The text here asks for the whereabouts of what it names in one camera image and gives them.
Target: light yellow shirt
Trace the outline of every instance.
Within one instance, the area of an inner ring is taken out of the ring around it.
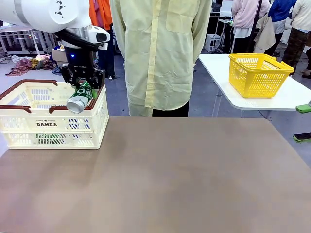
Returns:
[[[173,110],[189,101],[211,2],[110,0],[131,116],[151,116],[153,109]]]

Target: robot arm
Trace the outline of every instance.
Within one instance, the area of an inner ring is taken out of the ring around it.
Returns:
[[[2,0],[0,20],[54,33],[63,40],[69,64],[61,66],[67,83],[86,79],[93,89],[104,84],[104,71],[94,67],[94,52],[106,50],[110,34],[91,25],[88,0]]]

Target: yellow plastic basket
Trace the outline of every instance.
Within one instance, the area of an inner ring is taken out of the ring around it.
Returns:
[[[294,68],[266,54],[230,54],[231,85],[244,98],[272,98]]]

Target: black pants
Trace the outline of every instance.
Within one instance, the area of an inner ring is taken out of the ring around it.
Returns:
[[[250,40],[251,40],[251,36],[246,37],[246,38],[235,38],[234,48],[233,48],[232,53],[246,53]],[[253,41],[249,48],[250,53],[254,52],[254,46],[255,46],[255,42]]]
[[[274,45],[272,45],[271,48],[266,50],[265,54],[267,54],[267,55],[273,56],[274,52],[276,51],[277,46],[279,45],[279,43],[282,39],[283,33],[275,34],[275,36],[276,36],[276,43]]]
[[[108,42],[108,49],[98,50],[98,65],[106,71],[106,78],[115,76],[115,62],[113,54],[113,33],[112,29],[107,31],[110,34],[110,41]]]
[[[189,101],[181,108],[171,111],[162,111],[154,109],[152,112],[152,117],[188,117],[188,112],[189,112]]]
[[[308,51],[306,52],[306,55],[308,57],[308,67],[307,67],[307,69],[311,70],[311,48],[308,49]]]

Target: person in background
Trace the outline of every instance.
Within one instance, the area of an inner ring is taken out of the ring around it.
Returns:
[[[311,0],[297,0],[292,12],[292,31],[282,60],[295,70],[307,43],[310,31]]]
[[[212,0],[110,0],[130,115],[187,117]]]
[[[109,0],[90,0],[89,11],[92,25],[104,28],[110,34],[107,50],[98,50],[98,66],[106,71],[105,77],[114,79],[114,49],[113,49],[113,31],[112,17],[110,12]]]
[[[311,48],[306,51],[306,55],[308,57],[308,66],[304,71],[302,71],[302,77],[311,79]]]
[[[276,36],[276,43],[266,50],[265,54],[273,56],[277,46],[279,45],[285,29],[286,18],[290,13],[290,9],[294,7],[297,0],[275,0],[270,8],[268,16],[271,17]]]
[[[232,4],[234,47],[233,53],[245,53],[251,39],[259,0],[234,0]],[[259,18],[269,10],[268,0],[262,0]]]

